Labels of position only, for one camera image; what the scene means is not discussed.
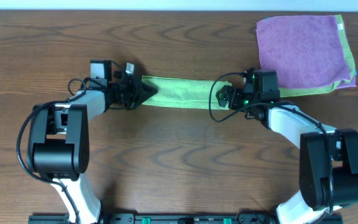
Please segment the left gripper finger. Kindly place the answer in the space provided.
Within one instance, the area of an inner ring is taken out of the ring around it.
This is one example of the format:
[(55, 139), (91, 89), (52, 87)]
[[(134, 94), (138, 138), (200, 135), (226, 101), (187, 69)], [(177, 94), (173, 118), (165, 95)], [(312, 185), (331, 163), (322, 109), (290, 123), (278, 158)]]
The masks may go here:
[(158, 86), (154, 83), (155, 79), (152, 77), (142, 77), (142, 83), (145, 85), (145, 89), (154, 93), (158, 92)]
[(142, 103), (147, 101), (149, 98), (153, 97), (158, 93), (157, 90), (154, 91), (141, 91), (132, 101), (132, 109), (135, 110)]

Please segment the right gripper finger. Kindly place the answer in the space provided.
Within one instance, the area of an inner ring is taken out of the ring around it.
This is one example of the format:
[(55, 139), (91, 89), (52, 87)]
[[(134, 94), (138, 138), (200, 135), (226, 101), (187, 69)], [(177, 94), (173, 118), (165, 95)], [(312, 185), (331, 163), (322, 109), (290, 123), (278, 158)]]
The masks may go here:
[(216, 97), (225, 97), (228, 93), (229, 86), (224, 85), (220, 90), (216, 92)]
[(228, 96), (217, 96), (218, 105), (221, 108), (230, 109), (231, 108), (231, 102), (232, 98)]

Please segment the green microfiber cloth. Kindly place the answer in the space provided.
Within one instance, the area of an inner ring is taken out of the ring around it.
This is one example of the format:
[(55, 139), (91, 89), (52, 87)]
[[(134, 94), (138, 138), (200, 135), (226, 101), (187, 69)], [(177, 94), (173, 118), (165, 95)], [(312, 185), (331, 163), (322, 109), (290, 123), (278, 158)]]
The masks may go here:
[(158, 90), (143, 105), (164, 108), (208, 109), (213, 80), (143, 76), (142, 82)]

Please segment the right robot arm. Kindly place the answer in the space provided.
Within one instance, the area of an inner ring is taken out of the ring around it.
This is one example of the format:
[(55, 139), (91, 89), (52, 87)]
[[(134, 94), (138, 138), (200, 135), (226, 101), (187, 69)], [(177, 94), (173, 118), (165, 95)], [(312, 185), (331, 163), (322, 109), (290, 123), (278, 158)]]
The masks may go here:
[(274, 71), (238, 75), (243, 88), (225, 85), (210, 90), (209, 99), (256, 119), (300, 150), (299, 191), (259, 222), (342, 223), (337, 211), (358, 203), (358, 132), (325, 125), (281, 100)]

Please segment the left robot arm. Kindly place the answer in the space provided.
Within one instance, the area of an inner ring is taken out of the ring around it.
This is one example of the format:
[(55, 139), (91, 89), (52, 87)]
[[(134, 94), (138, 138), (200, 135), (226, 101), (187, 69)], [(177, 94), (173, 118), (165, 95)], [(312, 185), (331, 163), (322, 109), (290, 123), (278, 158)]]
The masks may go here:
[(64, 215), (31, 215), (29, 223), (109, 223), (86, 175), (90, 160), (88, 123), (108, 110), (134, 110), (158, 90), (135, 75), (134, 65), (92, 60), (90, 75), (64, 101), (34, 106), (25, 120), (30, 128), (27, 160), (21, 164), (35, 179), (52, 185), (63, 200)]

